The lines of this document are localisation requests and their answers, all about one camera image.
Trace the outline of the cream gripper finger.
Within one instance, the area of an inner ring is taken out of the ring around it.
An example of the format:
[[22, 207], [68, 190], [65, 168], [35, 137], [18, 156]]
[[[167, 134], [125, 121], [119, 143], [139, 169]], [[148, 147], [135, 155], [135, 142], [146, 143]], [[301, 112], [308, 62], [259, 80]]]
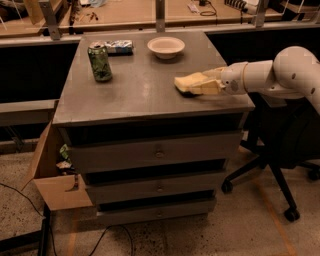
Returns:
[[217, 79], [209, 79], [192, 85], [189, 91], [195, 95], [217, 95], [223, 89], [225, 85]]
[[203, 71], [202, 74], [207, 77], [213, 77], [214, 79], [220, 79], [223, 71], [224, 71], [224, 67], [218, 67], [218, 68]]

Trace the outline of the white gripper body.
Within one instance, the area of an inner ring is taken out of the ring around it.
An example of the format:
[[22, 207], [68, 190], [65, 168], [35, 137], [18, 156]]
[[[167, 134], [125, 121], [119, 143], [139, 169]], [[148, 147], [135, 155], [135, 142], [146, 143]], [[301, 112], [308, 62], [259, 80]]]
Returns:
[[246, 93], [243, 78], [247, 65], [247, 62], [234, 63], [225, 67], [221, 72], [221, 82], [228, 94], [242, 95]]

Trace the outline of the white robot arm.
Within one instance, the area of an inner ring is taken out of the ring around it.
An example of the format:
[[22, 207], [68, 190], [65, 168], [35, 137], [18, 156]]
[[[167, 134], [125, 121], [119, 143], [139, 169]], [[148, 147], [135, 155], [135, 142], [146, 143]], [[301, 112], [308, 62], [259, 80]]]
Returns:
[[274, 60], [238, 62], [204, 72], [207, 78], [192, 84], [192, 94], [231, 95], [257, 92], [281, 99], [305, 97], [320, 114], [320, 63], [309, 50], [287, 47]]

